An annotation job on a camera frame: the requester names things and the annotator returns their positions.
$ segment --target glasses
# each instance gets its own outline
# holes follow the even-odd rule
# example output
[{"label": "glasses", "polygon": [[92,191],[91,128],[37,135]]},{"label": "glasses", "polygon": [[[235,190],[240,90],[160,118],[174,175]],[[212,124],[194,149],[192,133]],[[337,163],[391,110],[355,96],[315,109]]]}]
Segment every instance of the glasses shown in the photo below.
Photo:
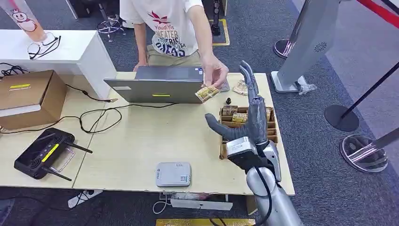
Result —
[{"label": "glasses", "polygon": [[46,33],[47,38],[41,43],[32,43],[28,46],[29,59],[34,60],[45,56],[60,46],[61,36],[55,37],[52,33]]}]

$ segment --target human hand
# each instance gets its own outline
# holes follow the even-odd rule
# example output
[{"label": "human hand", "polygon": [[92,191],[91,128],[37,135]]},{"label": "human hand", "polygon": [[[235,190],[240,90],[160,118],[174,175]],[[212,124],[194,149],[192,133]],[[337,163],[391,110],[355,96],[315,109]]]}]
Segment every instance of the human hand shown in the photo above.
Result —
[{"label": "human hand", "polygon": [[201,56],[201,65],[204,70],[204,83],[206,86],[219,88],[226,81],[229,69],[215,55]]},{"label": "human hand", "polygon": [[140,66],[148,66],[147,61],[139,61],[139,62],[136,64],[136,66],[135,66],[135,68],[133,69],[133,71],[134,71],[134,72],[137,71],[138,67],[140,67]]}]

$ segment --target khaki pants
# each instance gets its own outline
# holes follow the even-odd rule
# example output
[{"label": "khaki pants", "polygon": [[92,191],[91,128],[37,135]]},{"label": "khaki pants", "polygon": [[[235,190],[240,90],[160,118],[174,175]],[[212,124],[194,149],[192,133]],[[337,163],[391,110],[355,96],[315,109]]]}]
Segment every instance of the khaki pants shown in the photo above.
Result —
[{"label": "khaki pants", "polygon": [[199,66],[201,67],[198,51],[189,56],[175,57],[162,54],[154,50],[152,45],[147,46],[147,63],[149,66]]}]

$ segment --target red rope barrier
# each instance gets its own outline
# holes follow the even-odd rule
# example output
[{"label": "red rope barrier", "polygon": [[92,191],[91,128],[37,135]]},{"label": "red rope barrier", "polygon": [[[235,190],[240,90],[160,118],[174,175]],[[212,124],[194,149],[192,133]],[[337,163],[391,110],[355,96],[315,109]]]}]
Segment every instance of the red rope barrier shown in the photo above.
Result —
[{"label": "red rope barrier", "polygon": [[367,7],[371,11],[375,12],[386,22],[399,28],[399,16],[391,13],[386,8],[374,3],[372,0],[358,0],[358,2],[360,2],[363,6]]}]

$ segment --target laptop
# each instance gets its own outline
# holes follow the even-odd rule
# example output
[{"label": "laptop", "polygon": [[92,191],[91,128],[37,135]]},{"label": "laptop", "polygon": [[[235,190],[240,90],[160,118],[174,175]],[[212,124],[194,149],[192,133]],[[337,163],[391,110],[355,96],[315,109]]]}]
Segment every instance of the laptop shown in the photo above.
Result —
[{"label": "laptop", "polygon": [[195,95],[203,84],[200,67],[144,66],[135,79],[104,81],[129,103],[202,103]]}]

